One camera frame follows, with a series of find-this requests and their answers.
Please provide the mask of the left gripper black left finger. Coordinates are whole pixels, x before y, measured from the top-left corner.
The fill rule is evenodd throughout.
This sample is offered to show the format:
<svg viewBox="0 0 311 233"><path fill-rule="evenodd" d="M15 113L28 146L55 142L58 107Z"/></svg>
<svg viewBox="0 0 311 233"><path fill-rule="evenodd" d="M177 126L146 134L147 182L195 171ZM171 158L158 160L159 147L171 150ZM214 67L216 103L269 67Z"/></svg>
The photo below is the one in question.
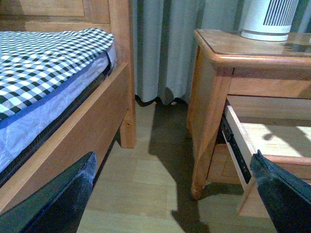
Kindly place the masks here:
<svg viewBox="0 0 311 233"><path fill-rule="evenodd" d="M75 233L97 169L92 151L0 216L2 233Z"/></svg>

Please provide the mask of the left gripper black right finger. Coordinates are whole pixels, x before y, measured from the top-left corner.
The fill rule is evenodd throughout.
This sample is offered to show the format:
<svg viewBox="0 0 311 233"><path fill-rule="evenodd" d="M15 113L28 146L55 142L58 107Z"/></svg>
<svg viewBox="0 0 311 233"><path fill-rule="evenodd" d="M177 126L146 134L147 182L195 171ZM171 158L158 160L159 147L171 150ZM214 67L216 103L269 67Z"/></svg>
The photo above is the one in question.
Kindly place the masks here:
<svg viewBox="0 0 311 233"><path fill-rule="evenodd" d="M265 158L253 154L250 168L260 198L278 233L311 231L311 185Z"/></svg>

